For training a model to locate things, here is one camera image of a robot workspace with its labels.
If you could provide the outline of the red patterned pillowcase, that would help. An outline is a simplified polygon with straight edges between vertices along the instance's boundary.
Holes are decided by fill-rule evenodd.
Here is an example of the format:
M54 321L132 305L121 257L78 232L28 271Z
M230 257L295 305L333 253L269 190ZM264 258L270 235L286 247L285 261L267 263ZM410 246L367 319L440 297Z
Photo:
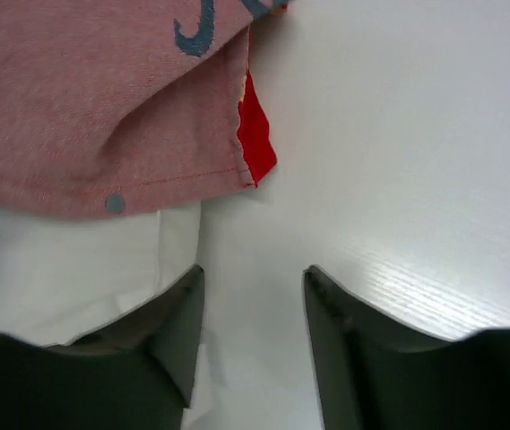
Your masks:
M251 28L283 1L0 1L0 206L70 219L255 188L276 166Z

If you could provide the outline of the white pillow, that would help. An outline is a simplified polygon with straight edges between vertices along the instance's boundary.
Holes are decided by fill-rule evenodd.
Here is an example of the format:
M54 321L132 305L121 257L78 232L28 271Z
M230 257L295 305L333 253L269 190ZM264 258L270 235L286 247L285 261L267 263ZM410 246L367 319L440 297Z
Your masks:
M197 265L197 203L70 221L0 208L0 429L190 429L212 409L201 337L191 406L142 347L70 345Z

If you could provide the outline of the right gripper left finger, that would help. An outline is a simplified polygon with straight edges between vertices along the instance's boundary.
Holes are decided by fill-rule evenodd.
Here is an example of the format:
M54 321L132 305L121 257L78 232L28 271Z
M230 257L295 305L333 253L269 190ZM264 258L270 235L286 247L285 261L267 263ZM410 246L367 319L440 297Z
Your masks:
M194 265L166 292L76 339L70 347L98 353L142 347L166 372L188 408L202 337L204 299L204 272Z

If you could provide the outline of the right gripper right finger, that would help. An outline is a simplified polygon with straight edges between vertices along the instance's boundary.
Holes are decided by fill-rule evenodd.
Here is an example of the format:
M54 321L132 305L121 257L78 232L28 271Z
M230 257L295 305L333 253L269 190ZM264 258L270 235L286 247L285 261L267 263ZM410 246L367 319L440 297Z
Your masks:
M452 342L353 296L318 266L303 274L316 388L326 429L454 429Z

